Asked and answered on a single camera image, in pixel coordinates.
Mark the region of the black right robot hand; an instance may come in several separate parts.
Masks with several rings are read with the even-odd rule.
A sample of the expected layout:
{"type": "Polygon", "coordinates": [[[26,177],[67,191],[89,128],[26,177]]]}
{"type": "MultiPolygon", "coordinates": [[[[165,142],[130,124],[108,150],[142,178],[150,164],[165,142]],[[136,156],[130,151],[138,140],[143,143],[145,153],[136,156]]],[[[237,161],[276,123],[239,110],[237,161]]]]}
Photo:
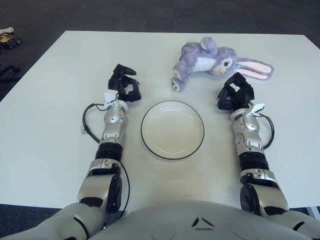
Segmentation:
{"type": "Polygon", "coordinates": [[[220,110],[247,109],[255,99],[254,89],[239,72],[231,76],[218,95],[217,107],[220,110]]]}

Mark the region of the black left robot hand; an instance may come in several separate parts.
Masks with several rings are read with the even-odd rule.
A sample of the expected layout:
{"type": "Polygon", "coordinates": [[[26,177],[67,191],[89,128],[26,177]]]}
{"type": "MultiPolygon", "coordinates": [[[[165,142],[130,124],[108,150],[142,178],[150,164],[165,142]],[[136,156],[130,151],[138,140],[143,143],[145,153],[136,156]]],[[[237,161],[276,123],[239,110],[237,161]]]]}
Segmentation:
{"type": "Polygon", "coordinates": [[[113,74],[108,81],[108,89],[118,92],[118,100],[124,102],[135,102],[141,100],[139,82],[130,76],[136,76],[135,70],[117,64],[113,74]]]}

